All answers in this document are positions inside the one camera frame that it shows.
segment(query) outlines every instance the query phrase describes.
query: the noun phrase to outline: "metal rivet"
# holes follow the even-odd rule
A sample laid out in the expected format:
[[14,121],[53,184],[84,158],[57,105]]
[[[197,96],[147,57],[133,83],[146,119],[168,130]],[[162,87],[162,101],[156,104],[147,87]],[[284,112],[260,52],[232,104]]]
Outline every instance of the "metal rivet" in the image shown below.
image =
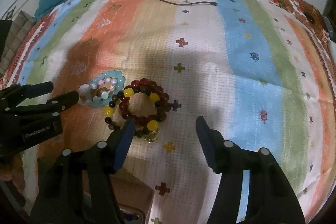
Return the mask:
[[263,154],[263,155],[268,155],[269,154],[269,150],[267,148],[261,148],[260,149],[260,152]]
[[64,149],[62,152],[63,156],[68,156],[71,154],[71,150],[70,149]]
[[107,143],[105,141],[101,141],[101,142],[97,143],[97,146],[99,148],[104,148],[105,146],[107,146]]
[[231,147],[233,147],[234,143],[233,143],[232,141],[225,141],[225,142],[224,142],[224,145],[225,145],[226,147],[231,148]]

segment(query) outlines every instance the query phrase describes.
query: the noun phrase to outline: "light blue beaded bracelet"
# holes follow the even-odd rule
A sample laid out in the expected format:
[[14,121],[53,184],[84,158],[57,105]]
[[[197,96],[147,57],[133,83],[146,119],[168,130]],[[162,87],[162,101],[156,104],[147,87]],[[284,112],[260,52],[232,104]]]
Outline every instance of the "light blue beaded bracelet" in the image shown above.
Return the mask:
[[123,90],[125,81],[126,78],[121,71],[104,71],[87,84],[79,87],[80,99],[78,103],[92,108],[107,106],[112,99],[112,95]]

